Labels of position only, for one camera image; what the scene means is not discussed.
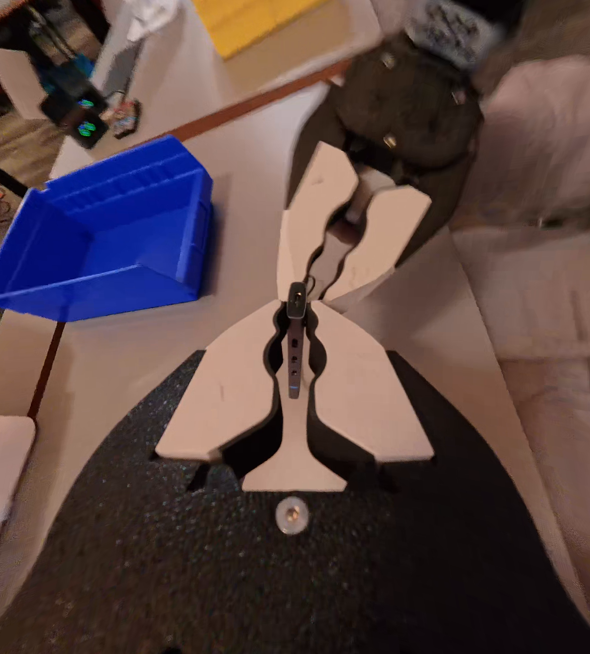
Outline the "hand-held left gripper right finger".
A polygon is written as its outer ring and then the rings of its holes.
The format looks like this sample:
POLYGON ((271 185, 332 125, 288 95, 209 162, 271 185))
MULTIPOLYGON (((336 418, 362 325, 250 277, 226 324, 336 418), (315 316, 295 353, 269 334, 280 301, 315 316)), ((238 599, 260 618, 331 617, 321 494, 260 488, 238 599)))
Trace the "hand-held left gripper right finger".
POLYGON ((307 311, 307 446, 339 477, 430 461, 434 448, 381 344, 321 301, 307 311))

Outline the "grey usb hub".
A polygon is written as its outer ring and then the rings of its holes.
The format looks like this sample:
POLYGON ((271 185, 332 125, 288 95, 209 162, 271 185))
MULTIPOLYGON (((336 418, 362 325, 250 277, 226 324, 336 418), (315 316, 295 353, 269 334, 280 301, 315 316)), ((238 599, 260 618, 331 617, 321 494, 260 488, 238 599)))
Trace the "grey usb hub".
POLYGON ((286 302, 286 316, 288 318, 288 397, 293 400, 299 398, 301 388, 307 306, 307 284, 303 281, 291 283, 286 302))

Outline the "white plastic bag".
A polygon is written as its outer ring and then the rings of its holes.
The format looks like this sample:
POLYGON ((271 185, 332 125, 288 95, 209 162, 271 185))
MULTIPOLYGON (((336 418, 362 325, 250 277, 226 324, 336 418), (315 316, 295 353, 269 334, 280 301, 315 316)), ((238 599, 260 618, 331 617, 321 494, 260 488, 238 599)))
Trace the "white plastic bag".
POLYGON ((131 23, 127 41, 137 43, 157 33, 172 22, 182 6, 181 1, 127 1, 131 10, 131 23))

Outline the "person's right forearm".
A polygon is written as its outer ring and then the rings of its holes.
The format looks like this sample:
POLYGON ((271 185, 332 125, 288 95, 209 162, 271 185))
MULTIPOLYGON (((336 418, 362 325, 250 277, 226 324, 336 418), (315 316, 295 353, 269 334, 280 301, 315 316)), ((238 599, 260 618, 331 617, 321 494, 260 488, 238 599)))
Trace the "person's right forearm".
POLYGON ((517 65, 482 108, 453 226, 590 218, 590 57, 517 65))

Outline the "small colourful packet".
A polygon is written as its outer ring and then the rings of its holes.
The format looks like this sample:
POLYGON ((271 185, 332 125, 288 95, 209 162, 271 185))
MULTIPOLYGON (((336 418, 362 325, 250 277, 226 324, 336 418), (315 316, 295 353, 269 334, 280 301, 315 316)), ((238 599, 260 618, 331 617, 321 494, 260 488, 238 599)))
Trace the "small colourful packet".
POLYGON ((111 130, 117 140, 126 138, 137 132, 140 126, 142 105, 137 99, 125 100, 114 109, 111 130))

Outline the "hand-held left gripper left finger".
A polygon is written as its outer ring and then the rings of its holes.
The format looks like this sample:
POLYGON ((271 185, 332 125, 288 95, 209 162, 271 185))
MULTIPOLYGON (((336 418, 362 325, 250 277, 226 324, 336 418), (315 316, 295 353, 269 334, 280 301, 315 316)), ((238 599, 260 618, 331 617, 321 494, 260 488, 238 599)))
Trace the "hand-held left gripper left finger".
POLYGON ((155 447, 158 457, 221 462, 244 477, 276 453, 280 430, 268 434, 266 426, 281 409, 267 353, 281 309, 270 301, 209 344, 155 447))

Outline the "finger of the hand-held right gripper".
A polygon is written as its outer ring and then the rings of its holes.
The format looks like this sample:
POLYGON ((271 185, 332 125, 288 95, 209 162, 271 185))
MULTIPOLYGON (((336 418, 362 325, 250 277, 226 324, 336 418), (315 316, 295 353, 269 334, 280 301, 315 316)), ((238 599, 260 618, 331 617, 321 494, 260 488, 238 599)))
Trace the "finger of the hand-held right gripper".
POLYGON ((305 281, 332 215, 352 198, 357 187, 358 175, 347 154, 319 142, 283 212, 276 263, 279 300, 287 300, 293 282, 305 281))
POLYGON ((391 277, 432 201, 412 186, 378 192, 370 201, 365 230, 342 261, 323 303, 357 303, 391 277))

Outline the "black device with green lights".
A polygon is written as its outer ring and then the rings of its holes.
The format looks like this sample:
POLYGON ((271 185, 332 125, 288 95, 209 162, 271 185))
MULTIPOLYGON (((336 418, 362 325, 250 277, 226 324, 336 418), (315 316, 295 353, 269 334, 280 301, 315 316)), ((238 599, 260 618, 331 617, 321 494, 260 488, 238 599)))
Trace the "black device with green lights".
POLYGON ((46 95, 39 105, 40 111, 51 123, 88 151, 110 130, 102 118, 107 108, 106 101, 95 91, 73 97, 59 89, 46 95))

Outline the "white panel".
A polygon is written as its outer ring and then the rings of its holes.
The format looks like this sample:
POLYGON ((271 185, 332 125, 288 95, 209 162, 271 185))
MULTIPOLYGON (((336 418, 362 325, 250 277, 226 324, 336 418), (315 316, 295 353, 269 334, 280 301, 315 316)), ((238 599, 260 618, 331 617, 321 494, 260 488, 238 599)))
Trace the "white panel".
POLYGON ((27 53, 0 48, 0 84, 22 119, 47 118, 40 109, 46 93, 27 53))

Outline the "yellow foam sheet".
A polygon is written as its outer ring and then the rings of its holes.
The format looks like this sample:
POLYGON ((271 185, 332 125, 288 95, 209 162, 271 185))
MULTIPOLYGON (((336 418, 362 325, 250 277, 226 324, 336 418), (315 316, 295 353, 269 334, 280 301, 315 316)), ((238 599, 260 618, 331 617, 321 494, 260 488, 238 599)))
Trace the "yellow foam sheet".
POLYGON ((217 54, 228 60, 325 1, 193 1, 217 54))

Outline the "blue plastic bin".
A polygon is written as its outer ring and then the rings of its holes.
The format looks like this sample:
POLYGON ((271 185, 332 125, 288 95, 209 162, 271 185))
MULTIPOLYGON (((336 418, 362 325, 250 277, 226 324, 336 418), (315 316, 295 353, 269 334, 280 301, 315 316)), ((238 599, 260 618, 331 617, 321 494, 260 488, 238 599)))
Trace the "blue plastic bin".
POLYGON ((172 135, 23 198, 0 246, 0 309, 71 323, 199 298, 212 179, 172 135))

